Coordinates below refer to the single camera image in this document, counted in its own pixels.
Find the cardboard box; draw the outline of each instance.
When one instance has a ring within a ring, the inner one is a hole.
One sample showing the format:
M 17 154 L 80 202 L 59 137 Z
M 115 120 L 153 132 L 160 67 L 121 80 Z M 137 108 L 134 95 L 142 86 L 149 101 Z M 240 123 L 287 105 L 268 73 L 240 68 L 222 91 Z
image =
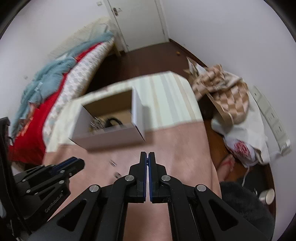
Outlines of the cardboard box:
M 115 117 L 122 125 L 92 131 L 94 117 Z M 144 142 L 143 106 L 137 91 L 132 88 L 81 106 L 69 138 L 86 150 Z

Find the door frame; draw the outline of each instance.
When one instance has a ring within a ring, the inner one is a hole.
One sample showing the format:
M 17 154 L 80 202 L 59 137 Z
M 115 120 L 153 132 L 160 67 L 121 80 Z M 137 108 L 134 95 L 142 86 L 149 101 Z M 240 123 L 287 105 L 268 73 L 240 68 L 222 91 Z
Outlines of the door frame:
M 107 8 L 107 11 L 110 15 L 110 18 L 112 20 L 112 22 L 115 24 L 115 27 L 117 28 L 117 39 L 116 39 L 116 44 L 119 48 L 119 50 L 124 50 L 124 52 L 129 52 L 128 50 L 128 47 L 126 46 L 126 43 L 124 41 L 124 38 L 123 38 L 123 34 L 121 32 L 121 29 L 119 27 L 119 24 L 116 20 L 116 17 L 114 15 L 114 12 L 112 10 L 112 7 L 111 7 L 111 4 L 109 3 L 109 0 L 103 0 L 104 1 L 104 4 L 105 4 L 105 7 Z M 163 32 L 164 32 L 164 37 L 165 37 L 165 41 L 166 42 L 169 42 L 169 37 L 168 37 L 168 29 L 167 29 L 167 26 L 166 26 L 166 22 L 165 22 L 165 17 L 164 17 L 164 14 L 163 14 L 163 8 L 162 8 L 162 5 L 161 5 L 161 2 L 160 0 L 154 0 L 155 4 L 156 4 L 156 8 L 157 8 L 157 11 L 158 11 L 158 15 L 159 15 L 159 19 L 160 19 L 160 23 L 161 23 L 161 27 L 163 29 Z

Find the door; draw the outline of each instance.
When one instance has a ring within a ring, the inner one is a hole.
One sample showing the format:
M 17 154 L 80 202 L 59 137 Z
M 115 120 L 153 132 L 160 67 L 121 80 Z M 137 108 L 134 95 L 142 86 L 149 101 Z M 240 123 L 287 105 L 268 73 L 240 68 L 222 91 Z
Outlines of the door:
M 129 51 L 166 41 L 155 0 L 109 0 Z

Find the red sheet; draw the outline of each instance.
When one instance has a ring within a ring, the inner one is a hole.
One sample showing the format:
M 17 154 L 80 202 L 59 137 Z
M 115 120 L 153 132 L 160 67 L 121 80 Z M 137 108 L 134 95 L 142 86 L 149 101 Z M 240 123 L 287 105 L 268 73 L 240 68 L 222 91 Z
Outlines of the red sheet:
M 98 43 L 85 52 L 81 53 L 77 58 L 79 62 L 88 52 L 92 51 Z M 45 120 L 55 104 L 59 94 L 61 93 L 68 73 L 64 74 L 58 91 L 48 97 L 39 108 L 35 110 L 33 120 L 31 121 L 26 133 L 15 139 L 14 145 L 9 147 L 9 158 L 13 161 L 21 161 L 41 165 L 45 154 L 45 144 L 42 138 L 42 129 Z

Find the human foot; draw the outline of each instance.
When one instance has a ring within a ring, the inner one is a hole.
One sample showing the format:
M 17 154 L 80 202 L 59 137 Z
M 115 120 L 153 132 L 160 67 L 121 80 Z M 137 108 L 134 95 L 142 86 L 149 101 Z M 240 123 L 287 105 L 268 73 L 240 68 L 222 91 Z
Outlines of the human foot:
M 217 176 L 219 182 L 223 182 L 233 171 L 235 160 L 232 154 L 227 155 L 224 160 L 220 163 L 220 166 L 217 169 Z

